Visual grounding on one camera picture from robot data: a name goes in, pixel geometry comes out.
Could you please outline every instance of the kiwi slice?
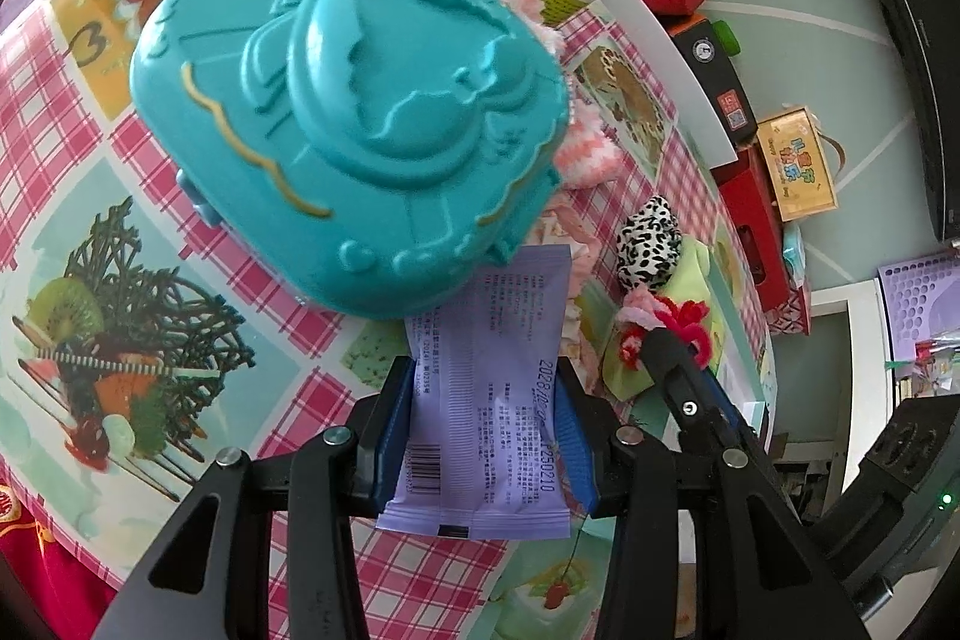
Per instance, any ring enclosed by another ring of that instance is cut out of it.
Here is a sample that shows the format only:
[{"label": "kiwi slice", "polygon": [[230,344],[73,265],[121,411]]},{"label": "kiwi slice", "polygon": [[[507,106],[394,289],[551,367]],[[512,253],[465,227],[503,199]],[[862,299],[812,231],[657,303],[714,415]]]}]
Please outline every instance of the kiwi slice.
[{"label": "kiwi slice", "polygon": [[104,314],[93,292],[76,277],[57,277],[27,303],[27,319],[55,344],[71,336],[89,338],[104,330]]}]

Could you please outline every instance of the purple pegboard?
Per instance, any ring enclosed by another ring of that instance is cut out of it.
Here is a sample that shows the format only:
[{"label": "purple pegboard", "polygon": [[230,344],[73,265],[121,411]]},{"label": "purple pegboard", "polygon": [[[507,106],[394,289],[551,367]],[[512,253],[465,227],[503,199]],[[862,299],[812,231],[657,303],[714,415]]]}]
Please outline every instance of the purple pegboard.
[{"label": "purple pegboard", "polygon": [[960,258],[938,253],[882,266],[880,287],[887,306],[893,360],[916,357],[914,343],[960,328]]}]

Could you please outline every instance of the red cloth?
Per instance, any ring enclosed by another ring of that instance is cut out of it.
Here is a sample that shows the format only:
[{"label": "red cloth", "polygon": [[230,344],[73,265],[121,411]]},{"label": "red cloth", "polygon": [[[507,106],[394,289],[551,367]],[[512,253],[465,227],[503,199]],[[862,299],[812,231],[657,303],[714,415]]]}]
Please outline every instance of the red cloth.
[{"label": "red cloth", "polygon": [[115,594],[0,485],[0,552],[61,640],[90,640]]}]

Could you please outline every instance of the black and white spotted fabric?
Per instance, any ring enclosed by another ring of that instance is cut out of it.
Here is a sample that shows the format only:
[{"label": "black and white spotted fabric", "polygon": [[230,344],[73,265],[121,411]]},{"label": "black and white spotted fabric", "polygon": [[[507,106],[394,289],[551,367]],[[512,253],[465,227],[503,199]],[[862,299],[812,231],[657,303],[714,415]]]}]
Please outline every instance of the black and white spotted fabric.
[{"label": "black and white spotted fabric", "polygon": [[664,196],[654,196],[623,221],[616,237],[616,277],[625,290],[666,285],[677,268],[683,236]]}]

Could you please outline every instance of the white circular logo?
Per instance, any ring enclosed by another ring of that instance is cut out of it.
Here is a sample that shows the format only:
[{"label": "white circular logo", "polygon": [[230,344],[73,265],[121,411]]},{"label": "white circular logo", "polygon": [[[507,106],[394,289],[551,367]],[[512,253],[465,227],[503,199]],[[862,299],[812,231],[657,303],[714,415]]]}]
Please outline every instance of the white circular logo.
[{"label": "white circular logo", "polygon": [[13,496],[13,489],[0,485],[0,524],[12,524],[20,518],[20,501]]},{"label": "white circular logo", "polygon": [[693,57],[701,63],[709,63],[713,60],[713,44],[710,39],[698,39],[693,44]]}]

